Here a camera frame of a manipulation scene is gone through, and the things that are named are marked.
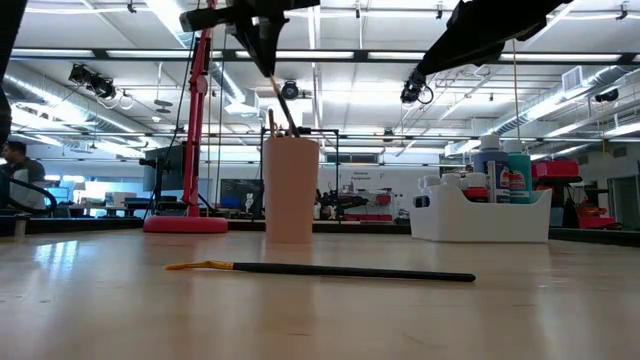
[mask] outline plastic bottle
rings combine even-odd
[[[520,140],[507,140],[504,142],[504,151],[509,156],[509,170],[511,171],[511,203],[531,203],[531,157],[522,153]]]
[[[490,202],[510,203],[509,156],[500,150],[500,138],[485,135],[480,138],[480,152],[473,158],[475,171],[489,176]]]

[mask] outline ventilation duct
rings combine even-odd
[[[637,66],[579,66],[563,75],[563,83],[542,93],[534,99],[520,106],[520,119],[516,112],[512,111],[502,116],[496,122],[500,125],[487,131],[486,134],[495,133],[503,135],[514,130],[518,125],[522,126],[570,104],[570,101],[578,97],[600,94],[605,90],[611,90],[615,82],[625,75],[637,70]]]
[[[153,11],[164,26],[173,34],[184,48],[191,47],[191,33],[185,33],[180,26],[179,15],[191,10],[192,5],[187,0],[145,0],[147,6]],[[246,98],[242,89],[225,72],[222,66],[216,62],[209,64],[211,78],[220,86],[226,99],[234,103],[244,103]]]
[[[69,95],[71,90],[15,62],[9,64],[3,88],[10,102],[47,106],[51,115],[79,126],[94,120],[87,126],[98,129],[102,126],[105,130],[117,127],[126,132],[150,131],[126,116],[98,105],[93,99],[79,93]]]

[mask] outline person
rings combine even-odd
[[[44,166],[27,156],[27,145],[18,141],[8,141],[2,149],[2,157],[7,163],[0,165],[0,171],[6,176],[35,186],[43,185]],[[4,192],[20,204],[33,209],[45,208],[44,196],[39,192],[9,183],[4,177],[2,183]]]

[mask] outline wooden table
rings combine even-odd
[[[3,359],[638,359],[640,251],[139,230],[0,245]],[[474,284],[218,271],[195,260],[472,272]]]

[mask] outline black brush handle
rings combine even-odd
[[[429,271],[409,271],[391,269],[362,269],[351,267],[269,264],[269,263],[234,263],[233,270],[249,271],[269,274],[315,275],[315,276],[356,276],[388,279],[417,279],[473,282],[473,274],[441,273]]]
[[[278,102],[282,107],[282,111],[284,112],[285,117],[287,118],[287,122],[289,123],[290,130],[293,132],[293,136],[300,137],[300,131],[298,131],[296,124],[293,122],[293,117],[291,116],[291,111],[289,111],[287,101],[284,99],[280,92],[276,93],[276,97],[278,98]]]

